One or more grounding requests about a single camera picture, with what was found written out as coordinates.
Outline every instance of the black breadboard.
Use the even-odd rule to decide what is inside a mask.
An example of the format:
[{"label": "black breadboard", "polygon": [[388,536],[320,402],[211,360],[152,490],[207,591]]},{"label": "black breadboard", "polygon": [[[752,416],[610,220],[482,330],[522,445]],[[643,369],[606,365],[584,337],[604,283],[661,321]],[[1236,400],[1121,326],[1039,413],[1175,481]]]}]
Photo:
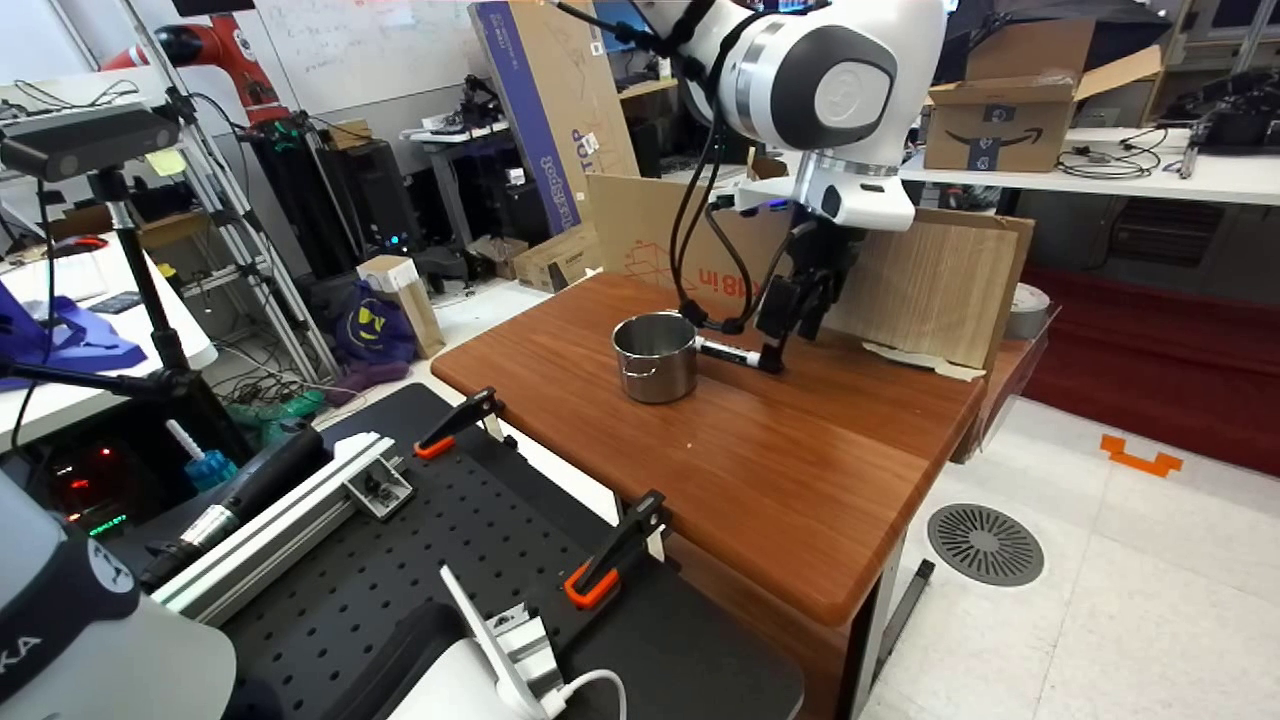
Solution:
[{"label": "black breadboard", "polygon": [[584,554],[463,452],[411,463],[402,481],[415,490],[391,519],[348,519],[225,622],[240,673],[275,688],[283,715],[331,715],[402,616],[449,605],[441,565],[490,616]]}]

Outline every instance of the metal pot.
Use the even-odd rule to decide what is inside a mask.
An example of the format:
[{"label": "metal pot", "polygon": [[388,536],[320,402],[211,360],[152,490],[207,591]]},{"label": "metal pot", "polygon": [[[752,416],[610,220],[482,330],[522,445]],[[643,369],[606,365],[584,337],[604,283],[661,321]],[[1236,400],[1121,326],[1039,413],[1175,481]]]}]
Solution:
[{"label": "metal pot", "polygon": [[633,316],[610,326],[625,393],[636,402],[673,402],[694,381],[694,326],[684,316]]}]

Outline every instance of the cardboard box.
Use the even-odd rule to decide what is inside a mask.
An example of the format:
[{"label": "cardboard box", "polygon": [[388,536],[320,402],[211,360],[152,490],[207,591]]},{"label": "cardboard box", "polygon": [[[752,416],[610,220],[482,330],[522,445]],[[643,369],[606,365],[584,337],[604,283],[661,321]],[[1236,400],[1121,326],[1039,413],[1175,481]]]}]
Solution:
[{"label": "cardboard box", "polygon": [[604,39],[543,0],[476,0],[471,23],[536,176],[548,229],[569,233],[586,214],[586,176],[640,176]]},{"label": "cardboard box", "polygon": [[510,254],[517,279],[543,288],[543,292],[560,292],[570,279],[586,276],[591,269],[601,269],[601,244],[595,233],[586,222],[569,229],[543,244],[530,244],[529,251]]},{"label": "cardboard box", "polygon": [[1090,21],[1010,23],[966,57],[960,82],[933,87],[922,166],[1047,171],[1074,103],[1160,79],[1160,43],[1085,71]]},{"label": "cardboard box", "polygon": [[[669,233],[684,184],[591,176],[595,237],[606,272],[673,288]],[[723,233],[765,288],[792,211],[726,214]],[[824,326],[944,376],[982,376],[1003,330],[1030,220],[920,211],[912,233],[866,237]],[[736,263],[700,222],[684,269],[688,292],[731,313],[742,294]]]},{"label": "cardboard box", "polygon": [[406,326],[411,326],[423,360],[445,349],[445,330],[441,330],[437,308],[429,299],[429,283],[415,276],[411,254],[371,254],[355,269],[355,276],[371,292],[384,292],[402,308]]}]

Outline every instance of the wooden table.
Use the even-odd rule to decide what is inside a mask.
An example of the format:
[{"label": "wooden table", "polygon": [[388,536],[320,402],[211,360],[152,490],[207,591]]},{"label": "wooden table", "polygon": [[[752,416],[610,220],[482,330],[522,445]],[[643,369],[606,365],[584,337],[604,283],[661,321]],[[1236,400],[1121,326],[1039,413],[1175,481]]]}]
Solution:
[{"label": "wooden table", "polygon": [[785,376],[700,360],[692,400],[643,406],[619,387],[610,325],[661,308],[669,292],[604,272],[437,370],[463,393],[496,387],[517,427],[619,494],[663,490],[688,543],[804,622],[848,631],[982,385],[796,338]]}]

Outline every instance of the red carpet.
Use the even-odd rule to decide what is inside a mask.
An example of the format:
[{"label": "red carpet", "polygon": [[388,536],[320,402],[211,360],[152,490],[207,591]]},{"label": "red carpet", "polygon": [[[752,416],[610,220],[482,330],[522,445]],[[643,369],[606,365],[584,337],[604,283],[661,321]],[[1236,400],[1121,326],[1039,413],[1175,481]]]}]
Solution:
[{"label": "red carpet", "polygon": [[1280,313],[1029,272],[1064,303],[1029,394],[1280,474]]}]

